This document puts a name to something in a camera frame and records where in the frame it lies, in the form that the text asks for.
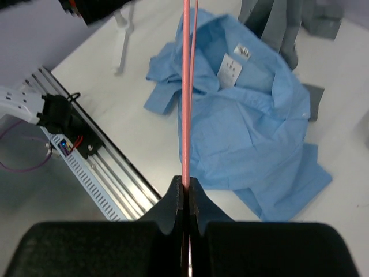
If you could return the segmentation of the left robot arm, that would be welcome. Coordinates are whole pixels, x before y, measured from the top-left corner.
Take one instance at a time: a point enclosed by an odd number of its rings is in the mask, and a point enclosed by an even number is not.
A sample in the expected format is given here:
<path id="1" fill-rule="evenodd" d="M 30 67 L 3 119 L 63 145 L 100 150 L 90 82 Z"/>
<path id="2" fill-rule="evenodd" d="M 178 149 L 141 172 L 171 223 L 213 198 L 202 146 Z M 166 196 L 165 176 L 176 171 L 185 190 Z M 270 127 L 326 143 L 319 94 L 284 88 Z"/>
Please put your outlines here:
<path id="1" fill-rule="evenodd" d="M 115 75 L 123 73 L 126 46 L 133 32 L 134 1 L 60 1 L 64 11 L 81 17 L 91 25 L 108 16 L 116 21 L 117 37 L 112 55 L 112 69 Z M 78 94 L 41 95 L 1 87 L 1 111 L 25 122 L 45 127 L 52 134 L 67 137 L 87 132 L 89 125 L 75 111 L 73 103 Z"/>

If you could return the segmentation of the metal clothes rack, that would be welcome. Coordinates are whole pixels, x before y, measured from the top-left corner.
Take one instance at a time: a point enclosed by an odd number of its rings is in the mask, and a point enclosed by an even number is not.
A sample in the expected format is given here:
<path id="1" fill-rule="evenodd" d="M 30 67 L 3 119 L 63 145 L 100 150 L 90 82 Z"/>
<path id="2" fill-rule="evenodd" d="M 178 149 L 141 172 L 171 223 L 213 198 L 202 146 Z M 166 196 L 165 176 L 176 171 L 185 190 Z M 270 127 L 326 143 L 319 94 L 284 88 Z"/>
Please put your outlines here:
<path id="1" fill-rule="evenodd" d="M 123 73 L 129 36 L 134 31 L 133 13 L 135 2 L 125 4 L 114 12 L 116 22 L 116 42 L 112 55 L 112 71 L 115 75 Z"/>

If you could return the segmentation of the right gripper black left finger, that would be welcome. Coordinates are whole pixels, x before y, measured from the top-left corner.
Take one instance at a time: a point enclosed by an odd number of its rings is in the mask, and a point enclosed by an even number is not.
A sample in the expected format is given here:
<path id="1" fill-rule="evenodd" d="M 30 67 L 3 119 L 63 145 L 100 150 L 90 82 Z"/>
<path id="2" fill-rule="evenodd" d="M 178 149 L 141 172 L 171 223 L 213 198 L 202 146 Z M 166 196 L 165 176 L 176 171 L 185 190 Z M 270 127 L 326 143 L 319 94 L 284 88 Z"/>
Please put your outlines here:
<path id="1" fill-rule="evenodd" d="M 139 220 L 40 222 L 22 237 L 5 276 L 184 276 L 183 186 Z"/>

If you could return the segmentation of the light blue shirt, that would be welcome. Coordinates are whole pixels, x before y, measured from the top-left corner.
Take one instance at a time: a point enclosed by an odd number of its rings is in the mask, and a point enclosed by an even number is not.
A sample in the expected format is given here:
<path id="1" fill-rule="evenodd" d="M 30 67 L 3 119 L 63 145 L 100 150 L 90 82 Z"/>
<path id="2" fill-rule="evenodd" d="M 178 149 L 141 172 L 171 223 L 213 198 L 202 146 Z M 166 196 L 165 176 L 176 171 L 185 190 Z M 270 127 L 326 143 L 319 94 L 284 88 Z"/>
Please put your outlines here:
<path id="1" fill-rule="evenodd" d="M 191 175 L 234 192 L 260 220 L 292 219 L 332 181 L 304 140 L 308 90 L 233 16 L 192 10 L 191 25 Z"/>

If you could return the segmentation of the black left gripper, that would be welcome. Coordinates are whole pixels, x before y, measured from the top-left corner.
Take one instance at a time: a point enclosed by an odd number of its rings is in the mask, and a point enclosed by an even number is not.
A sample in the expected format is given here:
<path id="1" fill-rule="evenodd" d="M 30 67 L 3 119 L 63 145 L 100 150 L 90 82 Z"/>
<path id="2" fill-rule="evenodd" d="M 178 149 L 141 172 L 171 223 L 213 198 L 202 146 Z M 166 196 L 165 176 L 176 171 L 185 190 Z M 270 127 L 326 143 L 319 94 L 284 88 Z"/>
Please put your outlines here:
<path id="1" fill-rule="evenodd" d="M 112 15 L 130 2 L 131 0 L 59 0 L 65 12 L 81 17 L 86 25 Z"/>

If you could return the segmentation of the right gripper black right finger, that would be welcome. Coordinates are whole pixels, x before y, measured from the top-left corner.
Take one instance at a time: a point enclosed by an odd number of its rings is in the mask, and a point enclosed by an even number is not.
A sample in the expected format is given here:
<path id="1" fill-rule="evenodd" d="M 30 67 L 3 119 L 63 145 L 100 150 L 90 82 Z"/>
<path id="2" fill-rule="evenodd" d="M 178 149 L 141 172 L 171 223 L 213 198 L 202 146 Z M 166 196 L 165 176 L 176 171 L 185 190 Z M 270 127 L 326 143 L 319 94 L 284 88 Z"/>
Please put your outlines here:
<path id="1" fill-rule="evenodd" d="M 359 276 L 336 229 L 308 222 L 238 222 L 196 178 L 189 187 L 193 276 Z"/>

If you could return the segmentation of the aluminium mounting rail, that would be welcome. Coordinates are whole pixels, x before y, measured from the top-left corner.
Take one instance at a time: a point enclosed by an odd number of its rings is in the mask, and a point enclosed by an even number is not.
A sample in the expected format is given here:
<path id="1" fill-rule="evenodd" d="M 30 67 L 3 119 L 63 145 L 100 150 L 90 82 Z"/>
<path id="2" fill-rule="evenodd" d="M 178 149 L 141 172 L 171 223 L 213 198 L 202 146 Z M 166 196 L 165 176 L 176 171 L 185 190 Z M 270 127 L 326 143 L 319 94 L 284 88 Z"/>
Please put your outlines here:
<path id="1" fill-rule="evenodd" d="M 160 195 L 136 170 L 123 153 L 106 136 L 78 103 L 79 92 L 69 93 L 63 85 L 45 68 L 39 68 L 24 80 L 25 88 L 34 89 L 45 95 L 62 95 L 64 97 L 78 94 L 73 103 L 74 109 L 89 125 L 87 132 L 62 140 L 59 147 L 67 156 L 77 151 L 101 178 L 103 184 L 112 193 L 114 199 L 137 220 L 148 212 L 160 199 Z"/>

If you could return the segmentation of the grey shirt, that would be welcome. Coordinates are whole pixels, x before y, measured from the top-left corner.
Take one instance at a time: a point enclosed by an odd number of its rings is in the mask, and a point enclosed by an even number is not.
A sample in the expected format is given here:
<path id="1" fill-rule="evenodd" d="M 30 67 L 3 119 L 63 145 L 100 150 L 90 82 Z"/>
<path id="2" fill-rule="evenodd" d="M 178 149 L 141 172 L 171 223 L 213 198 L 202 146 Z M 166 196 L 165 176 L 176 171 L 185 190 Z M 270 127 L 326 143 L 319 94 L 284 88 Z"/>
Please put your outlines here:
<path id="1" fill-rule="evenodd" d="M 317 1 L 242 1 L 238 20 L 249 30 L 245 38 L 255 35 L 295 70 L 299 29 L 303 27 L 310 35 L 334 40 L 343 15 L 341 6 Z M 274 76 L 260 58 L 251 55 L 249 45 L 242 41 L 234 48 L 234 57 L 244 66 L 236 84 L 270 93 Z"/>

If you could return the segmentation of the pink hanger of blue shirt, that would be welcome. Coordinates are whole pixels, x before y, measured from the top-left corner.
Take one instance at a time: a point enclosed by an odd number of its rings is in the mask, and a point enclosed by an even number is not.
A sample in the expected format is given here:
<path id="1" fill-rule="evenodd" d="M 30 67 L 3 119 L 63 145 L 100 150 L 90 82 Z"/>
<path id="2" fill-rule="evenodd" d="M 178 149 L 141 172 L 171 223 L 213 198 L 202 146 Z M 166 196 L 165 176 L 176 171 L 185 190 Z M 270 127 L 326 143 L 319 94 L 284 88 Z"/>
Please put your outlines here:
<path id="1" fill-rule="evenodd" d="M 194 15 L 191 2 L 183 2 L 183 48 L 182 48 L 182 184 L 184 190 L 190 187 L 190 132 L 191 105 L 194 82 L 195 44 L 197 34 L 198 1 L 195 1 Z"/>

